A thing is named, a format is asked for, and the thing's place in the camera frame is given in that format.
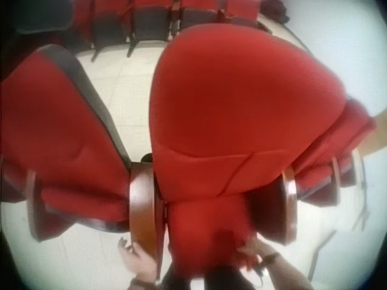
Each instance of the red upholstery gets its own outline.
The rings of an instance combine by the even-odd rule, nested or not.
[[[304,170],[303,172],[296,175],[296,184],[299,190],[305,190],[315,187],[320,182],[332,175],[332,169],[329,164],[313,166]]]
[[[298,175],[308,176],[308,170],[327,166],[334,157],[340,160],[349,155],[374,128],[375,122],[365,108],[355,99],[348,100],[334,124],[293,163],[297,181],[302,179],[304,187],[314,186],[312,179],[306,181]],[[344,164],[339,162],[339,166],[341,169]]]
[[[181,8],[218,10],[219,0],[181,0]]]
[[[226,15],[256,20],[261,0],[227,0]]]
[[[17,189],[23,190],[25,188],[27,171],[21,166],[3,159],[1,163],[1,174]]]
[[[104,12],[113,11],[117,16],[123,16],[129,7],[128,0],[94,0],[94,17],[98,17]]]
[[[91,0],[75,0],[74,3],[74,23],[75,27],[89,24],[91,20]]]
[[[49,50],[72,57],[61,47],[47,46],[2,83],[2,154],[37,172],[48,205],[86,218],[125,221],[129,173],[106,128],[74,79],[47,56]],[[89,82],[77,60],[71,60],[78,65],[75,77]]]
[[[162,55],[151,92],[163,196],[210,198],[272,182],[344,104],[336,76],[282,40],[221,24],[183,33]]]
[[[174,202],[168,208],[168,233],[174,267],[194,277],[218,265],[252,261],[236,252],[254,233],[244,195]]]
[[[91,0],[76,0],[74,3],[74,23],[75,29],[79,30],[86,39],[91,40]]]
[[[173,0],[135,0],[134,5],[136,7],[144,6],[165,6],[171,7],[173,5]]]

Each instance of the dark clothing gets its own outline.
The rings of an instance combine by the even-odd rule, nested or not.
[[[162,290],[190,290],[190,281],[179,278],[172,265],[164,276]],[[254,290],[238,269],[229,266],[219,267],[204,276],[205,290]]]

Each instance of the person's arm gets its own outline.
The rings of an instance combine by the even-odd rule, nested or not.
[[[127,241],[121,238],[118,248],[125,266],[136,275],[128,290],[158,289],[155,285],[157,279],[156,261],[139,244],[133,243],[133,247],[125,247],[126,243]]]
[[[265,262],[267,258],[273,258],[266,268],[270,274],[273,285],[276,290],[311,290],[313,289],[307,278],[287,262],[280,254],[276,254],[276,250],[270,245],[259,240],[256,236],[252,237],[247,243],[238,249],[239,252],[248,256],[261,256]]]

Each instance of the human hand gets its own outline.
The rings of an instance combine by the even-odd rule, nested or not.
[[[118,244],[119,252],[127,269],[136,275],[137,280],[155,283],[157,279],[156,261],[137,243],[133,243],[133,247],[125,247],[127,242],[121,238]]]
[[[238,248],[237,251],[248,256],[259,255],[262,259],[276,252],[274,248],[264,243],[261,239],[258,239],[256,235],[248,238],[246,244],[241,248]]]

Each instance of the red chair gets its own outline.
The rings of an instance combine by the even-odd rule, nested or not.
[[[257,28],[260,5],[261,0],[227,0],[227,22]]]
[[[36,172],[44,202],[84,218],[127,221],[131,163],[80,63],[45,46],[2,90],[2,155]]]
[[[94,0],[94,3],[92,32],[96,52],[92,62],[105,47],[126,43],[123,19],[129,13],[129,0]]]
[[[92,0],[73,0],[73,24],[60,34],[65,47],[74,54],[91,49],[92,4]]]
[[[181,0],[179,31],[198,24],[219,22],[219,0]]]
[[[340,176],[346,173],[348,182],[344,185],[353,185],[351,152],[374,128],[375,122],[364,107],[354,99],[347,100],[340,117],[293,162],[301,197],[311,195],[331,181],[332,189],[338,189]],[[335,170],[332,160],[337,163]]]
[[[179,274],[248,263],[235,251],[259,231],[246,193],[277,180],[344,105],[334,74],[259,30],[197,26],[165,49],[152,83],[149,121]],[[265,192],[277,204],[270,188]]]
[[[152,165],[130,161],[79,61],[40,48],[2,83],[1,104],[2,186],[18,190],[2,202],[27,200],[32,236],[51,239],[75,222],[130,230],[161,265],[164,205]]]
[[[133,35],[128,57],[140,41],[168,41],[173,0],[132,0],[131,3]]]

